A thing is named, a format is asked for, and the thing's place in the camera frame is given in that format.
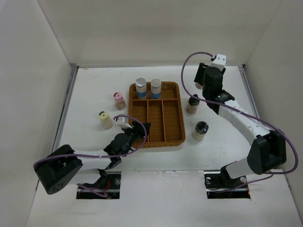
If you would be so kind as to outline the grey lid grinder bottle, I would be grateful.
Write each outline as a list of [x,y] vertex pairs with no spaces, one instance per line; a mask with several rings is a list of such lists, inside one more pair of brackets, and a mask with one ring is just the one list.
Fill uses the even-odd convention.
[[199,90],[202,90],[202,89],[203,89],[203,85],[200,84],[200,83],[197,83],[197,82],[195,82],[195,87],[196,87],[197,89],[199,89]]

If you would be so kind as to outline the pink cap spice bottle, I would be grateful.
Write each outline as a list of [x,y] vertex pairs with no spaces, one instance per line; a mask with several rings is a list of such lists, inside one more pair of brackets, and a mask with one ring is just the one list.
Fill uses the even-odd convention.
[[126,107],[123,95],[120,92],[114,93],[115,107],[117,110],[124,110]]

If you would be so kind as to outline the yellow cap spice bottle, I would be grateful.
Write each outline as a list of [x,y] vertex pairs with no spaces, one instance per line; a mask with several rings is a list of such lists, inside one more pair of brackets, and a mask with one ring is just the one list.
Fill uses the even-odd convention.
[[110,129],[113,126],[113,120],[111,119],[111,117],[108,115],[107,112],[101,111],[99,113],[99,118],[101,125],[104,129]]

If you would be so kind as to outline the silver lid blue label jar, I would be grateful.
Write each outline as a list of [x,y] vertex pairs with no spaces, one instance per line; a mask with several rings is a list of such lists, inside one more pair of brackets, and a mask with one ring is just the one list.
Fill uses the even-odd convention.
[[146,99],[147,97],[147,84],[144,78],[138,78],[135,82],[136,94],[139,99]]

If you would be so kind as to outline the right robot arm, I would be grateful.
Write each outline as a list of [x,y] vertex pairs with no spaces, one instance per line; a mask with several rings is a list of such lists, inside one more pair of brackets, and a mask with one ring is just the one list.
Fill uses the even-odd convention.
[[235,98],[223,90],[225,69],[200,63],[194,82],[202,88],[202,95],[210,109],[232,124],[248,141],[247,157],[223,166],[214,178],[215,183],[231,187],[245,175],[261,175],[286,162],[286,142],[276,130],[249,118]]

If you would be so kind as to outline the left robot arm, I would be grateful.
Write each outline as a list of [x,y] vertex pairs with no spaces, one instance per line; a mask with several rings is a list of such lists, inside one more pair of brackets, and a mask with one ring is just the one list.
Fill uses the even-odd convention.
[[122,125],[122,133],[97,152],[76,151],[66,144],[48,157],[34,163],[34,171],[47,194],[61,191],[69,184],[76,184],[82,191],[107,197],[110,184],[107,171],[118,166],[124,157],[135,152],[136,140],[146,141],[151,123],[133,121]]

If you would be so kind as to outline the brown wicker divided tray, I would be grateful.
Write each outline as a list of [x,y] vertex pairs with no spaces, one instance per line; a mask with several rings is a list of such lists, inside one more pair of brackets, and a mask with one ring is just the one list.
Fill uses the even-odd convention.
[[149,135],[143,148],[179,146],[185,141],[185,126],[179,86],[163,81],[161,97],[151,98],[147,83],[147,98],[139,99],[135,84],[129,87],[128,114],[142,123],[150,123]]

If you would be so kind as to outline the black round cap spice bottle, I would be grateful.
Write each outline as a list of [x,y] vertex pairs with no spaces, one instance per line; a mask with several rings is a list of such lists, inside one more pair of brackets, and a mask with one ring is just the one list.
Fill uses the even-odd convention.
[[196,124],[194,131],[192,132],[193,139],[202,141],[207,134],[209,125],[206,122],[200,121]]

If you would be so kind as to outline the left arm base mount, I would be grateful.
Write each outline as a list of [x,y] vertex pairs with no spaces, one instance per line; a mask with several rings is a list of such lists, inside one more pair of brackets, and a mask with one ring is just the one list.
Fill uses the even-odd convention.
[[121,172],[106,172],[99,170],[100,177],[93,183],[84,183],[83,186],[91,192],[78,186],[76,199],[78,200],[114,200],[120,198]]

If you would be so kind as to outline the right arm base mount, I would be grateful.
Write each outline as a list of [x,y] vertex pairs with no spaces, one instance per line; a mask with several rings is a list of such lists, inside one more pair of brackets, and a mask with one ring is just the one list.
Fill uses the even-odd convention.
[[250,199],[245,175],[230,178],[225,170],[204,171],[208,199]]

